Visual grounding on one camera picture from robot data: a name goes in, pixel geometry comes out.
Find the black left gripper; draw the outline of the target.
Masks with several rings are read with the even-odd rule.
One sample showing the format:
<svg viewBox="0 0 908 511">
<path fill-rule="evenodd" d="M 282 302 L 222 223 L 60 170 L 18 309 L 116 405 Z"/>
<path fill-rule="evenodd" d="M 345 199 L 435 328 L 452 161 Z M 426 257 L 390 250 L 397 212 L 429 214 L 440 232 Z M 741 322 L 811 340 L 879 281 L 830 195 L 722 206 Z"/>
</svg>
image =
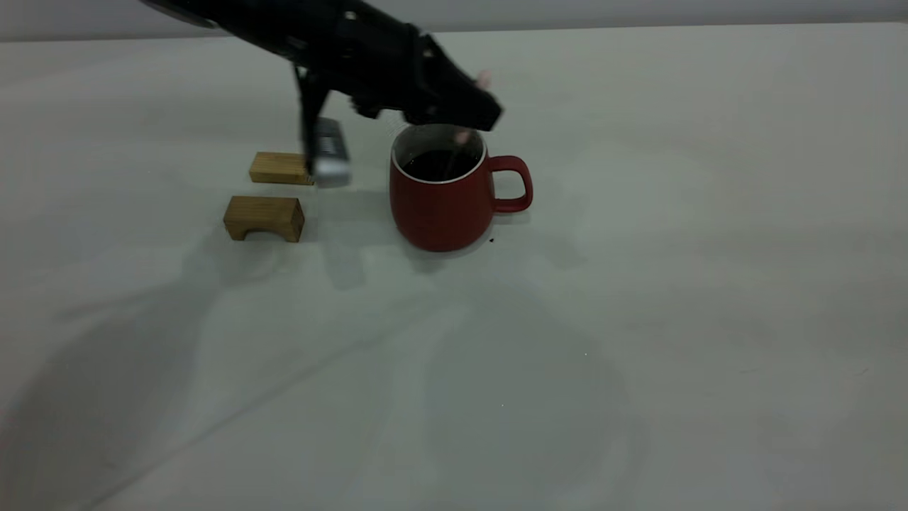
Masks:
<svg viewBox="0 0 908 511">
<path fill-rule="evenodd" d="M 332 90 L 361 116 L 402 112 L 415 126 L 492 131 L 504 113 L 490 78 L 470 77 L 438 41 L 382 11 L 334 11 Z"/>
</svg>

